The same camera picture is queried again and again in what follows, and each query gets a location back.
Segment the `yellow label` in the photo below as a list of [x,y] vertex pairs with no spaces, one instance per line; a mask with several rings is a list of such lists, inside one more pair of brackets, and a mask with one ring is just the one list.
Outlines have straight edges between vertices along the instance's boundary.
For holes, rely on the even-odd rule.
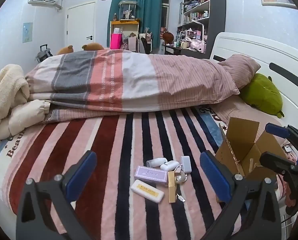
[[149,189],[149,188],[147,188],[147,187],[145,187],[145,186],[143,186],[141,184],[138,184],[137,188],[143,190],[144,192],[149,193],[150,195],[152,195],[154,197],[157,197],[159,195],[158,192],[155,192],[154,190],[151,190],[151,189]]

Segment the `metal screw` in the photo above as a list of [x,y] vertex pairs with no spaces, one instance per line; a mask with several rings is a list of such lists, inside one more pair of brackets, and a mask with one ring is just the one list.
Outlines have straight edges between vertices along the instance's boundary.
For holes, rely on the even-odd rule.
[[27,185],[30,185],[32,182],[33,182],[33,179],[27,179],[27,180],[26,180],[26,184],[27,184]]
[[234,178],[235,178],[236,180],[242,180],[242,179],[243,179],[243,177],[242,177],[241,174],[236,174],[236,175],[234,175]]
[[264,179],[264,182],[267,183],[267,184],[270,184],[271,183],[271,179],[270,178],[265,178]]
[[57,174],[57,175],[54,176],[53,179],[54,179],[55,181],[61,181],[61,179],[62,179],[62,175],[61,175],[61,174]]

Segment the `gray backpack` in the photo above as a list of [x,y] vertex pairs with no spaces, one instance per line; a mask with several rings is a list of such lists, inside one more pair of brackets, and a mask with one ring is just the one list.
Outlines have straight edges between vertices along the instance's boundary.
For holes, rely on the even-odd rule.
[[52,57],[52,56],[53,55],[51,54],[50,49],[48,49],[48,45],[45,44],[40,46],[40,52],[37,54],[36,59],[40,63],[40,62],[43,62],[47,57]]

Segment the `brown plush toy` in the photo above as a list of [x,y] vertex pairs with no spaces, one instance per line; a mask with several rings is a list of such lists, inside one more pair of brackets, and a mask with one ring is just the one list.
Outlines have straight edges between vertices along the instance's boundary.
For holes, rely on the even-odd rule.
[[102,50],[104,49],[99,43],[93,42],[82,46],[83,50]]
[[58,51],[57,55],[68,54],[73,52],[73,46],[70,45],[68,47],[62,48]]

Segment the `dark red stripe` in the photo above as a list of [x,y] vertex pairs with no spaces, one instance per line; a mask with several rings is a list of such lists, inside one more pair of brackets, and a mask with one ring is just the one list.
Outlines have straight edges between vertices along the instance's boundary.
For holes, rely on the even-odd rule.
[[97,167],[76,203],[76,214],[94,239],[101,239],[102,205],[118,119],[118,115],[103,117],[91,147],[97,154]]
[[24,187],[25,181],[29,176],[31,168],[36,161],[37,157],[39,156],[42,147],[44,146],[45,142],[56,128],[57,123],[50,123],[47,124],[42,131],[39,133],[35,141],[33,142],[32,146],[28,150],[28,153],[20,165],[19,169],[15,177],[12,180],[12,184],[10,186],[9,198],[10,198],[10,205],[12,211],[17,214],[19,200],[22,194],[22,189]]
[[[48,181],[57,174],[62,174],[68,158],[69,151],[86,119],[70,121],[64,133],[57,141],[50,157],[43,168],[40,181]],[[51,201],[46,202],[48,210],[51,209]]]

